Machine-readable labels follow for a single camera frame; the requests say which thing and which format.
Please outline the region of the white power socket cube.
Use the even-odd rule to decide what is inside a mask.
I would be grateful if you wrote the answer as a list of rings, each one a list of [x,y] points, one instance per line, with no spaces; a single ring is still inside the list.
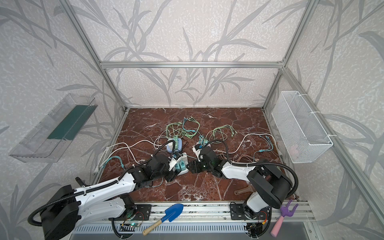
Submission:
[[[178,172],[178,175],[184,175],[189,172],[189,169],[187,168],[188,165],[188,155],[186,153],[175,153],[173,155],[174,159],[177,161],[174,169],[176,172]]]

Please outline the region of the blue power socket cube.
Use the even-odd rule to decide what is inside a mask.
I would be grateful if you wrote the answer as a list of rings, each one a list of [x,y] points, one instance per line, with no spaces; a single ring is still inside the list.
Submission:
[[[173,138],[173,142],[169,142],[167,144],[167,152],[168,153],[171,153],[172,152],[172,149],[174,149],[174,153],[177,153],[177,152],[180,152],[183,148],[183,143],[182,143],[182,139],[181,138]]]

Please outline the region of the teal charger plug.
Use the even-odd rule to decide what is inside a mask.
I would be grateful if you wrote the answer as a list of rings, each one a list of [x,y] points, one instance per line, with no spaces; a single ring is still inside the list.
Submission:
[[[186,172],[188,172],[188,169],[187,169],[184,161],[178,162],[175,165],[175,168],[177,171],[179,171],[179,174],[185,174]]]

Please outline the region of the pink power socket cube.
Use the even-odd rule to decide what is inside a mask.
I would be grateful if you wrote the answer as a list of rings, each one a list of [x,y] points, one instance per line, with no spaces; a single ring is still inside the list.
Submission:
[[[192,150],[194,152],[194,154],[196,155],[197,159],[200,161],[202,158],[200,157],[200,154],[201,154],[201,150],[203,149],[203,145],[201,144],[196,144],[195,146],[193,146]]]

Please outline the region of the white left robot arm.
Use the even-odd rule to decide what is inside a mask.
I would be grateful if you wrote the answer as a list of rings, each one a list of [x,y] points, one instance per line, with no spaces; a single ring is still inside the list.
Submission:
[[[46,240],[60,240],[84,224],[120,218],[132,207],[129,193],[148,187],[157,179],[173,178],[177,175],[176,163],[174,157],[153,155],[114,179],[77,189],[64,186],[28,216],[28,223],[41,227]]]

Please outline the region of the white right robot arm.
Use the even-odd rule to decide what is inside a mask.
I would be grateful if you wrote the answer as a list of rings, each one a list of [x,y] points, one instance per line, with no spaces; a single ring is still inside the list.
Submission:
[[[244,203],[251,213],[266,207],[279,209],[299,186],[295,171],[284,164],[267,160],[238,163],[220,158],[211,147],[203,147],[196,154],[197,159],[187,165],[191,173],[208,172],[217,178],[247,181],[253,186],[256,191]]]

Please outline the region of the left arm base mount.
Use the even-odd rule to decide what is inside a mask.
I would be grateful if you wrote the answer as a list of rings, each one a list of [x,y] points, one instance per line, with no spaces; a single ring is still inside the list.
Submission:
[[[152,205],[135,205],[120,216],[122,220],[126,221],[148,221],[150,219]]]

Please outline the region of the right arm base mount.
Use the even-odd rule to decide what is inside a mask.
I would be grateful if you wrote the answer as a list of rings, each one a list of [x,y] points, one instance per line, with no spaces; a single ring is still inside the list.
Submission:
[[[259,212],[253,212],[250,208],[245,207],[244,204],[237,204],[231,202],[229,204],[231,220],[250,220],[250,221],[264,221],[269,217],[269,208],[263,208]]]

